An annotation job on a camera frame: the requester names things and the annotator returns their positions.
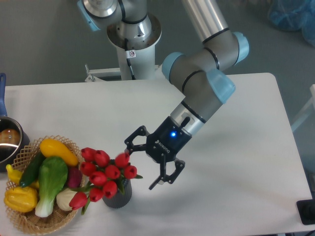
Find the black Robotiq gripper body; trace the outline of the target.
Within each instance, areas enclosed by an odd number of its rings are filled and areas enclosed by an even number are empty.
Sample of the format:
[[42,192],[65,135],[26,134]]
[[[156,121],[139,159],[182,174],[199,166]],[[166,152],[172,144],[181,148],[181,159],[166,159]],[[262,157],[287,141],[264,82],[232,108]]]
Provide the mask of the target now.
[[192,135],[168,116],[155,132],[148,135],[145,151],[157,163],[161,163],[162,154],[166,162],[171,162],[191,138]]

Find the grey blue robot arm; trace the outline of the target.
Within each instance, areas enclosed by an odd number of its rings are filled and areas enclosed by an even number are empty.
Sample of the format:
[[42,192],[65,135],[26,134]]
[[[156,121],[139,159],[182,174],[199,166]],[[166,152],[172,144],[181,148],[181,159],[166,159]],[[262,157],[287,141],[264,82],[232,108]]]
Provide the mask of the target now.
[[[161,26],[146,1],[80,0],[77,5],[92,30],[107,30],[122,80],[154,77]],[[173,183],[181,173],[185,163],[177,153],[233,94],[235,85],[224,71],[249,53],[248,40],[230,31],[214,0],[185,0],[183,6],[203,48],[192,56],[171,53],[161,70],[184,99],[155,132],[141,126],[125,140],[129,153],[144,151],[160,165],[155,184]]]

